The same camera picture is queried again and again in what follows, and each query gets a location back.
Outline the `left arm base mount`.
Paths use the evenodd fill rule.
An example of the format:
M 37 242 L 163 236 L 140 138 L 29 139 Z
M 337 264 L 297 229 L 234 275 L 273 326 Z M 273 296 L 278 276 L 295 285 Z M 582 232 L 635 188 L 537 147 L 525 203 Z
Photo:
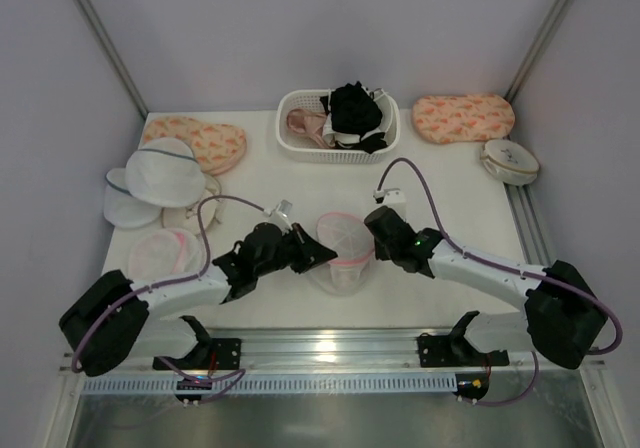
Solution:
M 241 352 L 240 338 L 212 338 L 208 342 L 199 342 L 183 358 L 167 357 L 167 360 L 182 371 L 235 370 L 240 367 Z

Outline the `pink-trimmed mesh laundry bag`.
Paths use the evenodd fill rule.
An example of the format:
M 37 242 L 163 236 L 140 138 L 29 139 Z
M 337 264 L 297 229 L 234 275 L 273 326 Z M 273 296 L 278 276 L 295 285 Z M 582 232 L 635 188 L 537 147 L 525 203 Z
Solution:
M 361 218 L 343 212 L 322 215 L 316 238 L 337 257 L 313 269 L 309 278 L 325 293 L 347 297 L 360 291 L 374 254 L 374 239 Z

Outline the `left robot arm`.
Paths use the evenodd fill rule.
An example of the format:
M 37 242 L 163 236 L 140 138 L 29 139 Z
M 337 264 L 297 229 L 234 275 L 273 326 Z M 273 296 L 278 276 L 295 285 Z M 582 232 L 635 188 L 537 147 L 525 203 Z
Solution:
M 304 274 L 336 257 L 298 223 L 283 230 L 263 222 L 195 274 L 144 283 L 109 271 L 59 320 L 73 351 L 71 369 L 96 377 L 130 357 L 152 357 L 155 364 L 169 358 L 193 369 L 211 341 L 188 310 L 239 300 L 263 276 L 286 268 Z

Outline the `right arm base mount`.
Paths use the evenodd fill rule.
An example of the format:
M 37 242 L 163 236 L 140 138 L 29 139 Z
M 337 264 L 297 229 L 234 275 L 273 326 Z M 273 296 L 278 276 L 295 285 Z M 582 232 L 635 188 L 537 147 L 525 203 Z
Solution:
M 510 364 L 506 351 L 482 353 L 461 336 L 430 335 L 416 338 L 422 368 L 505 367 Z

